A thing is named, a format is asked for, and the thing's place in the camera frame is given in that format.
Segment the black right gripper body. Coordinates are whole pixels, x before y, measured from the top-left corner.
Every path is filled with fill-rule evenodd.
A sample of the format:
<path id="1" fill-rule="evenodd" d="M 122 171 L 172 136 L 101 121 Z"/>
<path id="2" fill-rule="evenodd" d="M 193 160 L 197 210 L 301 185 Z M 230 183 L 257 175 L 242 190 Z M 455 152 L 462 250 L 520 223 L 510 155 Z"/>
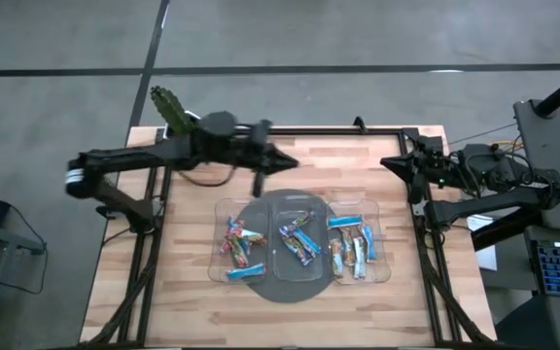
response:
<path id="1" fill-rule="evenodd" d="M 406 181 L 412 193 L 425 193 L 429 184 L 440 189 L 455 184 L 454 165 L 444 153 L 441 136 L 407 136 L 411 143 L 409 156 L 409 179 Z"/>

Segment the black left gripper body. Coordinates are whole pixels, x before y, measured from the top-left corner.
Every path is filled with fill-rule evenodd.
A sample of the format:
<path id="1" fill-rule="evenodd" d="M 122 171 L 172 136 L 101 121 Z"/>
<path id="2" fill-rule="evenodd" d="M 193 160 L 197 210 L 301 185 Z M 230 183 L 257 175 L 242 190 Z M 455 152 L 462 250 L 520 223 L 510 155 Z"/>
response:
<path id="1" fill-rule="evenodd" d="M 279 170 L 275 146 L 267 140 L 272 123 L 262 120 L 235 140 L 235 165 L 252 170 Z"/>

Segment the candy bars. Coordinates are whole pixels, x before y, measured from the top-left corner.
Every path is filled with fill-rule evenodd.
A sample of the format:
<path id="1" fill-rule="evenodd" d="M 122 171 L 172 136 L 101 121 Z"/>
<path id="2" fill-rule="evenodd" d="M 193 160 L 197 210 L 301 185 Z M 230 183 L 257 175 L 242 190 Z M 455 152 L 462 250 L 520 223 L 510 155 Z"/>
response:
<path id="1" fill-rule="evenodd" d="M 254 264 L 244 268 L 236 268 L 226 272 L 229 281 L 242 280 L 250 277 L 265 276 L 266 267 L 264 263 Z"/>

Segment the clear plastic tray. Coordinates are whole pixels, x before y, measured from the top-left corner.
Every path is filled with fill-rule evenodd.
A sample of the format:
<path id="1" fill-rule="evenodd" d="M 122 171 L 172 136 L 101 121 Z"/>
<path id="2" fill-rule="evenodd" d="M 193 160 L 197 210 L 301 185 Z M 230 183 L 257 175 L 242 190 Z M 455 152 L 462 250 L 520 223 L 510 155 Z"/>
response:
<path id="1" fill-rule="evenodd" d="M 223 238 L 231 234 L 232 238 L 237 238 L 244 249 L 249 266 L 264 263 L 267 272 L 267 252 L 269 245 L 269 207 L 267 204 L 258 200 L 232 199 L 220 200 L 215 207 L 215 229 L 212 243 L 211 262 L 207 273 L 211 280 L 216 282 L 231 284 L 255 284 L 261 282 L 265 276 L 250 277 L 242 280 L 229 281 L 226 272 L 239 268 L 235 262 L 232 251 L 221 255 L 219 250 Z M 245 222 L 244 229 L 258 232 L 266 238 L 265 244 L 256 244 L 244 241 L 233 234 L 233 229 L 228 230 L 227 220 L 232 216 L 237 220 Z"/>
<path id="2" fill-rule="evenodd" d="M 372 229 L 374 235 L 374 247 L 376 250 L 377 259 L 375 262 L 367 262 L 367 246 L 365 244 L 365 256 L 366 256 L 366 277 L 364 279 L 354 278 L 354 265 L 347 266 L 343 262 L 343 277 L 335 278 L 332 274 L 333 279 L 340 285 L 359 285 L 359 284 L 376 284 L 384 283 L 388 281 L 392 275 L 392 270 L 388 264 L 386 253 L 384 249 L 384 234 L 379 223 L 379 207 L 377 203 L 371 199 L 355 199 L 355 200 L 345 200 L 345 201 L 332 201 L 328 203 L 327 217 L 325 222 L 329 217 L 344 217 L 344 216 L 355 216 L 361 215 L 363 217 L 363 223 L 360 226 L 353 227 L 341 227 L 328 229 L 328 244 L 330 249 L 330 241 L 333 238 L 339 238 L 342 243 L 341 230 L 343 228 L 349 228 L 352 238 L 361 237 L 362 235 L 362 225 L 369 225 Z"/>
<path id="3" fill-rule="evenodd" d="M 283 190 L 271 198 L 270 253 L 274 276 L 283 282 L 312 282 L 328 272 L 329 248 L 327 236 L 327 203 L 319 196 L 303 191 Z M 304 264 L 283 239 L 281 229 L 297 219 L 305 222 L 298 229 L 313 243 L 319 252 Z"/>

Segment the green cactus plant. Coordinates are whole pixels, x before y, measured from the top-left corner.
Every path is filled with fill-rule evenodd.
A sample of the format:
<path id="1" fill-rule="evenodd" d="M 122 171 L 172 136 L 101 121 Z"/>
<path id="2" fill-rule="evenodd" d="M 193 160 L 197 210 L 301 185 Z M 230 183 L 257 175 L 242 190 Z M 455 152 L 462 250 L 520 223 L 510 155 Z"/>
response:
<path id="1" fill-rule="evenodd" d="M 168 88 L 154 86 L 150 97 L 174 137 L 185 136 L 196 129 L 196 123 L 186 113 L 178 97 Z"/>

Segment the white paper sheet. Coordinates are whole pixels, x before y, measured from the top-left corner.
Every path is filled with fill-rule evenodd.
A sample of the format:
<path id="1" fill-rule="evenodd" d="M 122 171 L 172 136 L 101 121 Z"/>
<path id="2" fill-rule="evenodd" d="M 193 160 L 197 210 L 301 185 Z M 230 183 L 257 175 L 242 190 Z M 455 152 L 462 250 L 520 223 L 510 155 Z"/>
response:
<path id="1" fill-rule="evenodd" d="M 467 225 L 471 232 L 475 232 L 480 228 L 484 228 L 492 224 L 493 222 L 493 218 L 482 215 L 472 215 L 467 218 Z M 476 251 L 475 255 L 477 258 L 478 266 L 481 269 L 490 271 L 498 270 L 496 248 L 494 245 Z"/>

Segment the black desk leg bar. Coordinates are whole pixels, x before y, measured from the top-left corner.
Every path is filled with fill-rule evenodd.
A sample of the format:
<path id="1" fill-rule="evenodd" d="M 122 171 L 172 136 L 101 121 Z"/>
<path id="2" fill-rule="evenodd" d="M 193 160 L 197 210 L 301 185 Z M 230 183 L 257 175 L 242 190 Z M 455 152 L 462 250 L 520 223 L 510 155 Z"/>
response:
<path id="1" fill-rule="evenodd" d="M 540 210 L 520 208 L 492 224 L 472 232 L 472 244 L 476 251 L 483 250 L 501 241 L 522 233 L 528 226 L 543 224 Z"/>

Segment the grey round mat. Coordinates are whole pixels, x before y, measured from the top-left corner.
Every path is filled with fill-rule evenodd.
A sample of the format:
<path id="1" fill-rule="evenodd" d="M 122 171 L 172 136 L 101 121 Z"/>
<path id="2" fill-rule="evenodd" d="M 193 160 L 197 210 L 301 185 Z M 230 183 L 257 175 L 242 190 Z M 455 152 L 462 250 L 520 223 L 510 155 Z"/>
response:
<path id="1" fill-rule="evenodd" d="M 272 192 L 266 192 L 260 198 L 255 199 L 261 203 L 267 204 L 269 211 L 269 226 L 268 233 L 271 229 L 271 198 L 274 192 L 283 191 L 277 190 Z M 247 284 L 253 291 L 259 294 L 262 298 L 270 301 L 280 302 L 280 303 L 292 303 L 308 300 L 319 295 L 323 292 L 330 283 L 333 281 L 333 274 L 331 268 L 331 255 L 329 250 L 329 272 L 322 278 L 312 282 L 283 282 L 274 276 L 273 269 L 271 266 L 272 255 L 270 253 L 270 241 L 268 245 L 267 252 L 267 273 L 265 278 L 255 284 Z"/>

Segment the black desk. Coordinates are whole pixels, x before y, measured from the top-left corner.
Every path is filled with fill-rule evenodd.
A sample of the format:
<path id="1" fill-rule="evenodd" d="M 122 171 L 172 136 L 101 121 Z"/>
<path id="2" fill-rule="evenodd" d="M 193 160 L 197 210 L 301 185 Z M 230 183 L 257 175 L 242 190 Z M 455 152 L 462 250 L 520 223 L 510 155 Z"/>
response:
<path id="1" fill-rule="evenodd" d="M 536 290 L 532 297 L 509 313 L 496 326 L 498 338 L 506 344 L 535 350 L 560 350 L 560 296 L 541 291 L 535 255 L 540 241 L 560 242 L 560 229 L 527 227 L 524 231 Z"/>

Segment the black aluminium table frame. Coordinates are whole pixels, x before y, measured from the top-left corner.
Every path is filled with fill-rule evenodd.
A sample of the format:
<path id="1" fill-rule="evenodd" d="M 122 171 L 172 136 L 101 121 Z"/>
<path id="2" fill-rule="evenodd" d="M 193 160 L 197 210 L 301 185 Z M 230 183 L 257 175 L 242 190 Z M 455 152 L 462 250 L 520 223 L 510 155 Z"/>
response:
<path id="1" fill-rule="evenodd" d="M 267 191 L 304 190 L 327 200 L 375 201 L 391 278 L 384 283 L 331 284 L 297 303 L 276 303 L 247 285 L 215 282 L 209 274 L 215 206 L 224 198 L 242 203 L 252 174 L 231 181 L 219 165 L 200 166 L 196 175 L 213 182 L 204 189 L 179 176 L 168 182 L 166 219 L 158 263 L 150 285 L 100 350 L 189 347 L 419 347 L 434 333 L 424 292 L 417 243 L 403 182 L 379 161 L 397 155 L 400 132 L 373 126 L 279 127 L 274 141 L 300 166 L 270 177 Z"/>

